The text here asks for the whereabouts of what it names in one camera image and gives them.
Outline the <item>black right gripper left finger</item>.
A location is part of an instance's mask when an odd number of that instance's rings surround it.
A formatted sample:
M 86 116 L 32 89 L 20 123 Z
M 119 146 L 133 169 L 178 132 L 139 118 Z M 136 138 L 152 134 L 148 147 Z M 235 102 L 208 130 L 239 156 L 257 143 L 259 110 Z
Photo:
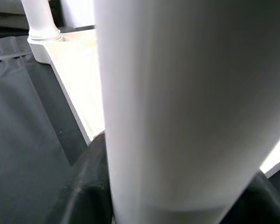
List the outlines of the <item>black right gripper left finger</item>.
M 77 168 L 60 223 L 111 224 L 113 207 L 104 132 L 84 151 Z

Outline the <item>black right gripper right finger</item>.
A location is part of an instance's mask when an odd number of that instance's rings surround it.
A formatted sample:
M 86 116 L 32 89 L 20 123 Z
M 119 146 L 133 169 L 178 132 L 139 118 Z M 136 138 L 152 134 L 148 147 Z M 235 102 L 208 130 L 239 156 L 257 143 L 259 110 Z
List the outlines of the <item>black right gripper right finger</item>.
M 222 224 L 280 224 L 280 195 L 259 171 L 225 215 Z

